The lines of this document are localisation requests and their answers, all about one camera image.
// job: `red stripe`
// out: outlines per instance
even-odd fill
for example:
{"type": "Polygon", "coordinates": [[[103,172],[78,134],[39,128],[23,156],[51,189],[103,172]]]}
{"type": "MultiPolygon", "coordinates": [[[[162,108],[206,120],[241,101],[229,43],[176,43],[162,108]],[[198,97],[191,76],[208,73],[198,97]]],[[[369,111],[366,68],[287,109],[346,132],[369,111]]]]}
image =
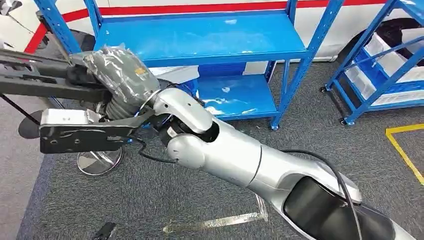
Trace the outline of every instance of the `red stripe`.
{"type": "Polygon", "coordinates": [[[44,27],[44,25],[40,23],[31,40],[29,41],[28,45],[26,46],[24,52],[33,54],[37,50],[37,47],[43,40],[44,36],[46,35],[46,32],[46,27],[44,27]]]}
{"type": "MultiPolygon", "coordinates": [[[[326,7],[328,0],[300,0],[298,8],[326,7]]],[[[386,0],[345,0],[344,6],[383,4],[386,0]]],[[[180,14],[180,13],[205,13],[205,12],[230,12],[249,10],[274,10],[284,9],[286,1],[249,2],[249,3],[222,3],[222,4],[197,4],[197,5],[168,5],[168,6],[124,6],[100,7],[102,15],[136,15],[136,14],[180,14]]]]}
{"type": "MultiPolygon", "coordinates": [[[[299,0],[297,8],[323,8],[329,0],[299,0]]],[[[345,0],[343,6],[384,4],[386,0],[345,0]]],[[[102,15],[137,15],[137,14],[181,14],[181,13],[207,13],[207,12],[230,12],[250,10],[274,10],[284,9],[286,1],[271,2],[243,2],[221,4],[197,4],[197,5],[168,5],[168,6],[124,6],[124,7],[100,7],[102,15]]],[[[65,22],[87,18],[87,9],[68,12],[62,15],[65,22]]],[[[46,34],[46,28],[40,24],[34,36],[25,48],[26,53],[34,53],[39,43],[46,34]]]]}

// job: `blue metal shelf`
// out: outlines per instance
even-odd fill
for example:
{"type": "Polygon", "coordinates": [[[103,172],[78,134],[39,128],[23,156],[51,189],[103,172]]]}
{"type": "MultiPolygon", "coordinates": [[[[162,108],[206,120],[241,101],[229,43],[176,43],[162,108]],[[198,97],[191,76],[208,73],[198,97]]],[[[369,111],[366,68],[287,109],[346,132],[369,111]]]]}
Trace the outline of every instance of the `blue metal shelf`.
{"type": "MultiPolygon", "coordinates": [[[[362,48],[359,51],[359,54],[356,56],[355,61],[359,62],[368,58],[371,58],[371,56],[364,48],[362,48]]],[[[383,67],[377,61],[375,61],[375,59],[359,63],[358,67],[369,78],[376,89],[380,88],[380,86],[390,78],[383,67]]],[[[409,82],[396,82],[391,85],[384,92],[384,94],[401,93],[415,90],[424,90],[424,79],[417,79],[417,81],[409,82]]]]}
{"type": "Polygon", "coordinates": [[[424,1],[423,0],[399,0],[397,7],[403,9],[419,24],[424,25],[424,1]]]}
{"type": "MultiPolygon", "coordinates": [[[[272,117],[273,130],[278,129],[280,119],[343,4],[343,0],[328,1],[305,47],[294,27],[297,1],[288,0],[286,9],[278,10],[103,18],[95,0],[84,0],[96,37],[94,50],[124,43],[148,67],[200,65],[200,97],[213,100],[225,96],[239,100],[237,104],[227,105],[214,105],[211,101],[207,107],[222,111],[224,114],[219,117],[225,120],[272,117]],[[300,63],[289,81],[291,59],[300,59],[300,63]],[[285,60],[278,107],[267,85],[276,60],[285,60]],[[269,61],[264,76],[240,76],[244,63],[255,61],[269,61]],[[217,77],[210,68],[233,76],[217,77]],[[216,88],[229,83],[234,84],[231,93],[224,94],[216,88]],[[250,100],[252,93],[256,93],[259,100],[250,100]]],[[[66,50],[80,52],[54,0],[35,0],[35,3],[66,50]]]]}
{"type": "Polygon", "coordinates": [[[121,43],[148,67],[300,59],[307,53],[283,10],[105,18],[94,50],[121,43]]]}
{"type": "Polygon", "coordinates": [[[200,77],[199,98],[222,120],[273,117],[278,114],[263,74],[200,77]]]}
{"type": "Polygon", "coordinates": [[[424,106],[424,99],[372,106],[372,104],[383,94],[409,92],[414,90],[422,90],[424,88],[423,81],[421,79],[413,82],[397,83],[397,81],[403,75],[405,75],[411,68],[416,66],[417,63],[424,57],[424,47],[421,47],[417,52],[415,52],[395,73],[393,73],[392,76],[388,76],[381,65],[378,64],[376,60],[374,60],[375,58],[383,56],[387,53],[393,52],[400,48],[405,48],[412,43],[422,41],[423,37],[418,37],[407,43],[403,43],[389,50],[382,51],[374,56],[369,56],[368,53],[364,50],[365,44],[369,39],[371,39],[373,33],[376,31],[380,23],[395,8],[402,8],[411,17],[415,18],[420,24],[423,24],[423,0],[387,0],[386,4],[381,8],[380,12],[371,22],[369,27],[361,35],[356,45],[344,59],[343,63],[337,69],[333,77],[331,77],[331,79],[324,85],[327,91],[331,91],[332,87],[335,86],[340,92],[342,99],[345,100],[351,109],[351,114],[343,118],[344,121],[342,121],[342,123],[344,124],[353,125],[355,120],[365,112],[424,106]],[[353,84],[350,79],[347,81],[361,101],[358,107],[354,106],[351,99],[342,89],[339,83],[339,79],[341,77],[347,78],[345,71],[354,67],[355,65],[357,65],[361,71],[364,72],[364,74],[370,79],[376,88],[376,91],[371,94],[371,96],[369,96],[367,99],[364,99],[355,84],[353,84]]]}

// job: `black object on floor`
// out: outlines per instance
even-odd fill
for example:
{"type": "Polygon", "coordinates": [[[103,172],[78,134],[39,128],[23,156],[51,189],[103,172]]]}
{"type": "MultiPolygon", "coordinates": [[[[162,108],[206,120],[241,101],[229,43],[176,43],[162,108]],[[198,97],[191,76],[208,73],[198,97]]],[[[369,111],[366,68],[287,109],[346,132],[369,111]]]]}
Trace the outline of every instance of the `black object on floor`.
{"type": "MultiPolygon", "coordinates": [[[[37,120],[38,122],[41,121],[41,115],[43,114],[43,110],[38,110],[30,115],[37,120]]],[[[40,131],[39,131],[40,124],[35,124],[34,121],[29,119],[28,117],[25,117],[19,124],[18,133],[21,137],[24,139],[36,139],[40,137],[40,131]]]]}

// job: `caster wheel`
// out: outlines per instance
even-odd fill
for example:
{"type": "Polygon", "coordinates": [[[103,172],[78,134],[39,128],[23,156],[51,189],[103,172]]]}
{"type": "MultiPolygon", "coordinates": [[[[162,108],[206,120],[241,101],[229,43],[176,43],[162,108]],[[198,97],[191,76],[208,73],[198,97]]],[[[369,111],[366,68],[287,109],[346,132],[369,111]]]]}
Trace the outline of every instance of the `caster wheel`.
{"type": "Polygon", "coordinates": [[[280,128],[280,125],[277,125],[277,126],[271,126],[271,129],[272,129],[273,131],[277,131],[279,128],[280,128]]]}
{"type": "Polygon", "coordinates": [[[326,93],[326,92],[328,92],[328,91],[327,91],[326,86],[322,86],[322,87],[320,87],[320,88],[319,88],[319,91],[320,91],[321,93],[323,93],[323,94],[324,94],[324,93],[326,93]]]}
{"type": "Polygon", "coordinates": [[[348,123],[346,122],[346,120],[342,117],[338,120],[340,122],[341,125],[347,125],[348,123]]]}

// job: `robotic arm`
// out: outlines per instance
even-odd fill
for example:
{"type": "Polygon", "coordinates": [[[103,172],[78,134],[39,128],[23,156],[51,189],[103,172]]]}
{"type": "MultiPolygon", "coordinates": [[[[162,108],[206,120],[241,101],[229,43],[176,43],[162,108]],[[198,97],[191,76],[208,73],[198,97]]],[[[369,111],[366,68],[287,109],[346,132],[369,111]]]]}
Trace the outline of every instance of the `robotic arm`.
{"type": "Polygon", "coordinates": [[[98,122],[101,116],[90,110],[47,109],[40,126],[43,153],[117,150],[149,123],[174,163],[250,189],[307,239],[414,239],[363,204],[358,187],[347,177],[340,174],[339,179],[321,161],[261,144],[214,117],[183,90],[161,90],[158,80],[131,53],[109,48],[84,61],[113,93],[106,114],[114,117],[98,122]]]}

